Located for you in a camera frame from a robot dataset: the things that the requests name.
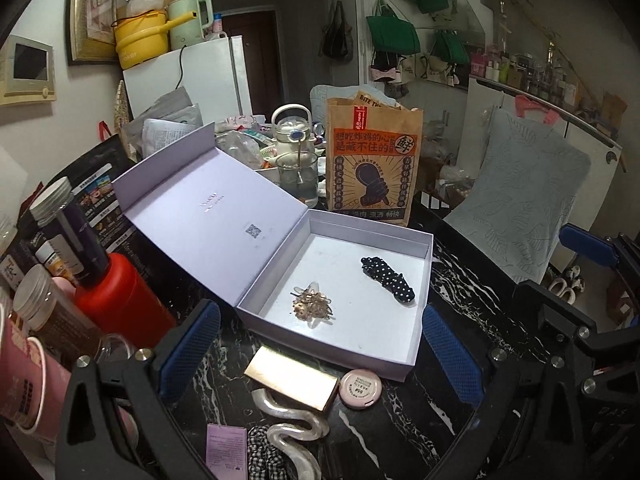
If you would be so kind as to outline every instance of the qr code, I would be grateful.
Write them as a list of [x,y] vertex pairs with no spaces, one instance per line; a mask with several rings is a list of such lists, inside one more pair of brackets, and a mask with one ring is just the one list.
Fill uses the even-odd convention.
[[254,238],[257,238],[261,232],[262,232],[262,229],[260,229],[259,227],[256,227],[253,224],[251,224],[245,231],[245,233],[248,233]]

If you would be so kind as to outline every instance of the pink round compact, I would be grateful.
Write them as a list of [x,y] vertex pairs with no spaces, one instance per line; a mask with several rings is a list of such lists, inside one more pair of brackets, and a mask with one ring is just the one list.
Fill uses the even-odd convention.
[[382,381],[371,370],[352,370],[340,381],[340,398],[350,408],[362,410],[374,404],[382,393]]

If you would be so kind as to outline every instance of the picture frame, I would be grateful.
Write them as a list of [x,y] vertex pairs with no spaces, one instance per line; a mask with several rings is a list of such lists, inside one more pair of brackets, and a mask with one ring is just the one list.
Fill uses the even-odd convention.
[[67,61],[115,63],[116,0],[66,0]]

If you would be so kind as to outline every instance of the pink paper cup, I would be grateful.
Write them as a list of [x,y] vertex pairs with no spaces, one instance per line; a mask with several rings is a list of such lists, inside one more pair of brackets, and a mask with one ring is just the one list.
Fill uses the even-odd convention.
[[0,304],[0,415],[24,428],[37,419],[42,392],[42,359]]
[[44,364],[42,367],[42,396],[35,424],[30,428],[18,425],[18,428],[27,435],[52,444],[58,437],[60,413],[65,402],[66,387],[69,384],[71,374],[44,351],[42,343],[36,337],[30,337],[27,341],[33,342],[37,346],[40,359]]

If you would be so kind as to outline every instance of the white refrigerator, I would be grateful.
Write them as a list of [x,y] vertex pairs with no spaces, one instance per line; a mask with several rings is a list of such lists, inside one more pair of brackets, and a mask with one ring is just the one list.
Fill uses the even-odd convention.
[[200,105],[205,124],[238,115],[251,115],[249,83],[242,36],[221,38],[173,50],[124,71],[133,117],[182,81],[191,102]]

